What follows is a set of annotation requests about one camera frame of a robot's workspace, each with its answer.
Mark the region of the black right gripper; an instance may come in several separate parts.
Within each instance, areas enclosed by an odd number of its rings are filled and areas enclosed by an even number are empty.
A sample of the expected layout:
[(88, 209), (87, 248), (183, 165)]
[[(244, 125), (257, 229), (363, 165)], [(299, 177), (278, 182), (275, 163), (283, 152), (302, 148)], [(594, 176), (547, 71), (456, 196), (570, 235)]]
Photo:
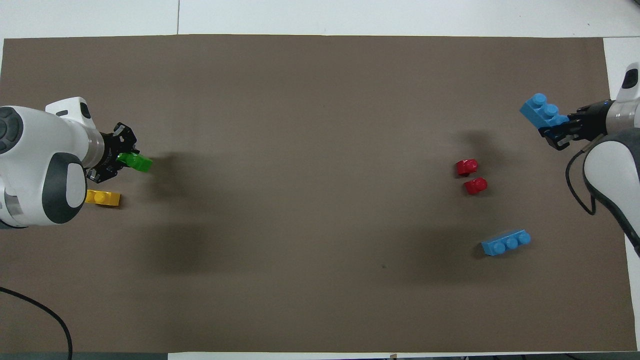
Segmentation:
[(576, 134), (567, 126), (540, 127), (538, 133), (546, 139), (549, 146), (556, 151), (562, 151), (574, 141), (594, 141), (600, 135), (606, 135), (606, 119), (609, 102), (601, 101), (578, 108), (576, 112), (567, 115), (569, 126), (580, 126)]

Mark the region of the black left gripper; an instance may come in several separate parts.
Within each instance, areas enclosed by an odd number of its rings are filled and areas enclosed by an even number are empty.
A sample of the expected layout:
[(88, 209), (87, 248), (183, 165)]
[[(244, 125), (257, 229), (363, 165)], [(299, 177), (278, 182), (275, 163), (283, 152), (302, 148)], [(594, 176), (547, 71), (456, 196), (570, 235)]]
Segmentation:
[(115, 178), (122, 169), (117, 160), (118, 154), (138, 154), (137, 137), (133, 130), (119, 121), (111, 133), (101, 132), (103, 139), (103, 155), (98, 166), (86, 169), (86, 178), (94, 183), (107, 182)]

